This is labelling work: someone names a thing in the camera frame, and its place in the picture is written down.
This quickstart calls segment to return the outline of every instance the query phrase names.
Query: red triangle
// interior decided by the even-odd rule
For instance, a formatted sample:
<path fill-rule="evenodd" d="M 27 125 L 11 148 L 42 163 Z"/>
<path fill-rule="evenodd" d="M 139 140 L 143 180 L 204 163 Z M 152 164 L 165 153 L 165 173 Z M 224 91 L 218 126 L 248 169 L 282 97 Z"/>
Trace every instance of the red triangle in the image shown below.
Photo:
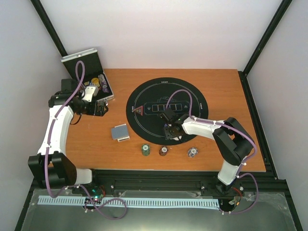
<path fill-rule="evenodd" d="M 140 115 L 143 115 L 143 105 L 141 105 L 140 107 L 137 107 L 133 110 L 133 112 L 136 112 Z"/>

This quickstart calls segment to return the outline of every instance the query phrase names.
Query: orange wooden tabletop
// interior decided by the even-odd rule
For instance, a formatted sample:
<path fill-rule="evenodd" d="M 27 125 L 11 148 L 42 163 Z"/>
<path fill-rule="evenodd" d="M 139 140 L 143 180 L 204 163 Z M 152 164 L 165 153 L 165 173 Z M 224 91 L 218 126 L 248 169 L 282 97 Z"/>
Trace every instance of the orange wooden tabletop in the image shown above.
<path fill-rule="evenodd" d="M 209 119 L 226 120 L 235 117 L 257 142 L 237 70 L 106 69 L 105 73 L 115 95 L 108 102 L 109 112 L 103 117 L 84 115 L 77 125 L 69 127 L 66 154 L 78 168 L 220 170 L 223 158 L 213 140 L 198 136 L 186 143 L 169 146 L 167 155 L 160 156 L 160 145 L 145 141 L 131 129 L 126 118 L 126 104 L 130 94 L 140 84 L 158 77 L 175 77 L 190 82 L 206 98 Z M 128 126 L 130 140 L 113 140 L 111 128 L 124 123 Z M 141 153 L 141 146 L 145 143 L 151 148 L 149 156 Z M 194 158 L 187 156 L 191 147 L 199 151 Z M 257 155 L 249 160 L 243 171 L 265 171 L 258 143 L 257 147 Z"/>

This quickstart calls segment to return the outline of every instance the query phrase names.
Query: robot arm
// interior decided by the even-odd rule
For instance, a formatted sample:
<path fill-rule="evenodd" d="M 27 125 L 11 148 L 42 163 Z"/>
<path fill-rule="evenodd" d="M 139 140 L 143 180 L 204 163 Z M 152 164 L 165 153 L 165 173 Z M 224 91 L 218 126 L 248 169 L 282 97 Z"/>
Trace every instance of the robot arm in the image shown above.
<path fill-rule="evenodd" d="M 189 134 L 215 140 L 224 159 L 218 179 L 225 186 L 232 184 L 242 161 L 250 154 L 253 148 L 251 143 L 244 137 L 219 125 L 226 124 L 250 137 L 235 118 L 230 117 L 225 121 L 207 120 L 205 123 L 199 118 L 195 116 L 189 117 L 187 114 L 179 117 L 170 108 L 167 108 L 161 114 L 161 118 L 168 124 L 167 127 L 163 128 L 166 139 L 176 139 L 184 134 Z"/>
<path fill-rule="evenodd" d="M 78 169 L 66 157 L 65 143 L 68 128 L 74 113 L 78 115 L 103 116 L 108 112 L 108 107 L 104 101 L 92 102 L 92 98 L 96 96 L 98 88 L 96 86 L 87 86 L 72 98 L 56 118 L 57 112 L 72 95 L 76 87 L 77 82 L 75 80 L 62 80 L 61 91 L 55 93 L 49 100 L 50 116 L 43 144 L 38 150 L 37 155 L 29 157 L 28 165 L 41 188 L 45 188 L 44 158 L 46 150 L 49 150 L 48 162 L 52 163 L 51 167 L 48 166 L 49 182 L 52 187 L 92 182 L 92 171 L 90 169 Z M 52 136 L 50 137 L 50 142 L 48 142 L 52 123 Z"/>

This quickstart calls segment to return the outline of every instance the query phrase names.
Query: black metal frame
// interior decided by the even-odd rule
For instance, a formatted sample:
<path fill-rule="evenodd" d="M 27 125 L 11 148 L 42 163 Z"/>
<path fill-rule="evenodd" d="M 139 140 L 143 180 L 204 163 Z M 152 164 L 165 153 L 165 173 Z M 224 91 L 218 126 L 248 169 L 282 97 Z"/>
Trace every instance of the black metal frame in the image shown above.
<path fill-rule="evenodd" d="M 52 40 L 57 46 L 62 56 L 67 55 L 57 33 L 55 32 L 43 6 L 39 0 L 31 0 L 40 15 L 44 25 L 46 26 Z M 275 166 L 269 151 L 269 147 L 264 135 L 264 131 L 257 113 L 254 99 L 252 97 L 247 76 L 261 54 L 263 48 L 274 32 L 276 26 L 280 22 L 284 13 L 288 9 L 292 0 L 282 0 L 277 12 L 266 29 L 262 39 L 257 45 L 253 55 L 249 59 L 244 71 L 239 71 L 240 81 L 246 97 L 249 112 L 256 131 L 260 151 L 263 156 L 266 172 L 254 172 L 254 176 L 258 182 L 260 192 L 283 192 L 289 205 L 293 221 L 297 230 L 303 230 L 299 221 L 296 208 L 294 206 L 286 180 L 279 180 Z M 134 170 L 96 170 L 96 180 L 104 185 L 107 194 L 117 195 L 125 190 L 153 190 L 153 191 L 200 191 L 202 185 L 212 182 L 217 177 L 217 172 L 176 172 L 176 171 L 134 171 Z M 255 190 L 254 182 L 245 177 L 238 179 L 237 183 L 244 187 L 246 191 L 253 192 Z M 37 182 L 33 181 L 27 196 L 25 206 L 18 220 L 16 231 L 21 230 L 28 209 L 32 192 L 35 188 L 39 188 Z M 211 194 L 215 198 L 221 199 L 223 196 L 216 195 L 213 192 L 205 192 L 201 190 L 203 195 Z"/>

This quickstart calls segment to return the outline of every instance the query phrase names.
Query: chip stack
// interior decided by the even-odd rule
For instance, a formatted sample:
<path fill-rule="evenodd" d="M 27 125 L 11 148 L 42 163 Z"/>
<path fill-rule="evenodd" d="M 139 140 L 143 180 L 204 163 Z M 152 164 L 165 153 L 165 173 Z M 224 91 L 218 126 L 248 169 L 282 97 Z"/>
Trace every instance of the chip stack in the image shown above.
<path fill-rule="evenodd" d="M 141 147 L 142 155 L 148 156 L 150 154 L 150 146 L 148 144 L 144 144 Z"/>
<path fill-rule="evenodd" d="M 189 157 L 194 157 L 197 154 L 198 154 L 198 149 L 196 149 L 195 147 L 190 148 L 187 152 L 187 155 Z"/>
<path fill-rule="evenodd" d="M 167 152 L 168 152 L 168 148 L 166 146 L 163 146 L 159 150 L 159 155 L 160 156 L 165 156 L 165 155 L 167 155 Z"/>

